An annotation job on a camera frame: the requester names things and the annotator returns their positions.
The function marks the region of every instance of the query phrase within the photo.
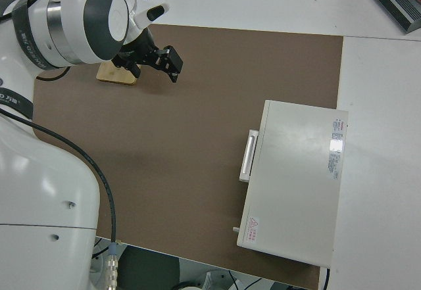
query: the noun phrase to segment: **metal connector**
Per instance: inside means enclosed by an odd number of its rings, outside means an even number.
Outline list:
[[[107,267],[105,268],[105,289],[117,289],[117,276],[118,276],[118,260],[116,255],[109,255],[107,258]]]

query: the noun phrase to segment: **white box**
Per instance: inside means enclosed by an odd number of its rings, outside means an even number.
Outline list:
[[[330,267],[347,120],[265,102],[237,245]]]

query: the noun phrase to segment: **box handle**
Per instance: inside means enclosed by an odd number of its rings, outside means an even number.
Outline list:
[[[250,180],[251,165],[253,163],[253,157],[255,156],[258,135],[259,131],[249,130],[249,137],[247,138],[247,145],[245,146],[244,151],[243,164],[241,165],[241,172],[239,174],[239,180],[246,183]]]

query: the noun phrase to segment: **black cable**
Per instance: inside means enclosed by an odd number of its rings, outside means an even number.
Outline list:
[[[96,242],[93,246],[95,247],[95,246],[97,246],[98,244],[99,244],[99,242],[101,242],[103,240],[103,238],[101,237],[99,240],[98,240],[98,242]]]
[[[330,269],[326,270],[326,280],[324,281],[323,290],[327,290],[329,284]]]
[[[28,0],[28,8],[31,7],[36,1],[37,0]],[[0,22],[11,19],[11,18],[12,18],[12,12],[10,12],[9,14],[0,16]]]
[[[37,80],[48,81],[48,82],[57,81],[57,80],[61,79],[63,76],[65,76],[69,70],[70,70],[70,67],[67,66],[61,74],[59,74],[59,75],[57,75],[53,78],[42,78],[41,76],[37,76]]]
[[[48,130],[47,128],[44,128],[43,126],[35,124],[31,121],[25,120],[21,117],[15,116],[14,114],[11,114],[5,111],[4,109],[0,109],[0,114],[6,117],[9,117],[13,120],[16,120],[20,123],[23,123],[29,127],[33,127],[36,130],[39,130],[43,133],[51,135],[52,137],[55,137],[56,139],[62,141],[63,143],[66,143],[69,147],[71,147],[72,149],[76,150],[79,154],[81,154],[86,159],[86,161],[92,165],[93,169],[97,172],[98,176],[101,178],[101,181],[103,182],[104,187],[105,187],[105,191],[107,192],[108,200],[110,203],[110,211],[111,211],[111,243],[115,243],[116,241],[116,211],[114,207],[114,199],[112,197],[110,185],[108,184],[108,181],[105,178],[104,173],[101,171],[97,163],[95,163],[95,161],[79,146],[71,142],[71,140],[66,139],[65,137],[59,135],[58,133]]]
[[[250,283],[246,288],[244,288],[244,290],[247,290],[248,288],[250,288],[252,285],[254,285],[255,283],[258,283],[262,278],[259,278],[258,280],[256,280],[255,282]]]
[[[234,282],[235,288],[238,290],[237,283],[235,282],[235,279],[234,279],[233,275],[231,274],[231,270],[228,270],[228,273],[230,273],[230,276],[231,276],[232,281]]]
[[[108,246],[107,246],[107,247],[105,247],[102,251],[100,251],[100,252],[98,252],[98,253],[95,253],[95,254],[92,254],[92,259],[94,259],[96,256],[101,255],[101,254],[102,254],[103,252],[105,252],[107,249],[108,249]]]

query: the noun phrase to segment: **brown mat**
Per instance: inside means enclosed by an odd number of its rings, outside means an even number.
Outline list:
[[[177,84],[143,67],[137,85],[95,79],[98,65],[37,81],[35,122],[71,138],[113,189],[126,243],[316,289],[318,267],[236,246],[238,181],[264,100],[335,108],[342,37],[153,26],[185,64]],[[58,144],[44,135],[48,142]],[[98,235],[109,236],[101,188]]]

